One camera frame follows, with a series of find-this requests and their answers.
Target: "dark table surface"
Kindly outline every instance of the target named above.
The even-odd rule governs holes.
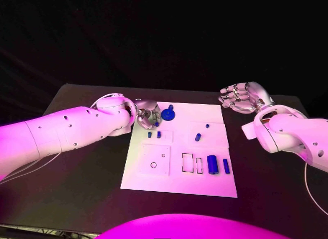
[[[132,100],[220,104],[217,92],[66,85],[45,114],[90,107],[115,92]],[[298,97],[275,95],[274,100],[307,114]],[[223,117],[239,198],[121,189],[129,133],[63,153],[43,169],[0,185],[0,224],[102,233],[134,219],[188,213],[249,223],[292,238],[328,238],[328,216],[305,188],[305,162],[292,153],[268,153],[256,139],[248,140],[242,125],[255,115],[223,108]],[[328,174],[310,167],[308,183],[328,211]]]

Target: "robotic hand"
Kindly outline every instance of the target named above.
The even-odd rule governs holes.
[[[157,101],[138,99],[134,103],[123,94],[115,93],[103,96],[90,108],[76,107],[2,126],[0,181],[18,173],[11,174],[19,167],[35,161],[32,166],[44,157],[76,150],[108,136],[129,133],[136,119],[148,129],[161,123]]]
[[[315,168],[328,172],[328,120],[308,119],[294,108],[276,105],[256,82],[222,89],[223,106],[250,114],[255,121],[242,126],[248,139],[259,139],[263,148],[275,153],[295,153]]]

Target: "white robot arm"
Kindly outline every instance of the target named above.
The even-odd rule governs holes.
[[[294,108],[276,105],[256,83],[236,84],[222,89],[223,106],[235,111],[258,113],[242,128],[248,139],[259,142],[271,153],[295,153],[315,168],[328,172],[328,119],[308,119]]]
[[[154,123],[161,122],[157,101],[139,99],[136,103],[115,93],[102,97],[92,108],[76,107],[2,126],[0,181],[44,157],[79,149],[108,136],[129,133],[136,118],[144,128],[155,127]]]

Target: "black curtain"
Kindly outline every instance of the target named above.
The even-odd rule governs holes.
[[[256,81],[328,118],[328,13],[239,9],[0,0],[0,124],[41,116],[67,83],[219,92]]]

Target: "screw hole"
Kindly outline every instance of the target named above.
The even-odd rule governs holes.
[[[320,150],[318,156],[323,157],[323,156],[324,156],[324,153],[326,153],[324,150]]]

